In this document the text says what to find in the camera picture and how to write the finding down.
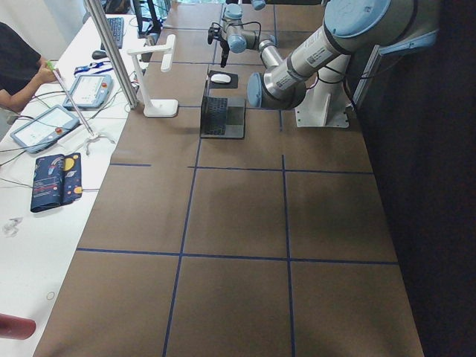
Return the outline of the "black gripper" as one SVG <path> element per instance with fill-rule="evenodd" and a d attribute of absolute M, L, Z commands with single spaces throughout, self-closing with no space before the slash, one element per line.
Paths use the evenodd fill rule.
<path fill-rule="evenodd" d="M 220 67 L 224 68 L 227 65 L 228 55 L 229 55 L 229 45 L 227 39 L 224 37 L 223 29 L 218 30 L 217 37 L 219 38 L 219 43 L 222 48 L 222 58 L 220 62 Z"/>

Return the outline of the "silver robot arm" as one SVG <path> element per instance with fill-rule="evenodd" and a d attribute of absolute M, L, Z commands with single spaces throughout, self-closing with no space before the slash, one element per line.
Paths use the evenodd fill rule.
<path fill-rule="evenodd" d="M 254 73 L 247 85 L 253 107 L 293 109 L 306 95 L 305 82 L 341 55 L 368 45 L 381 53 L 406 55 L 431 47 L 439 30 L 441 1 L 328 1 L 324 20 L 287 58 L 263 40 L 258 51 L 266 71 Z"/>
<path fill-rule="evenodd" d="M 222 49 L 220 67 L 227 65 L 230 52 L 262 51 L 266 45 L 276 45 L 273 35 L 263 33 L 259 22 L 243 22 L 241 1 L 226 1 L 221 22 L 208 30 L 208 44 L 216 40 Z"/>

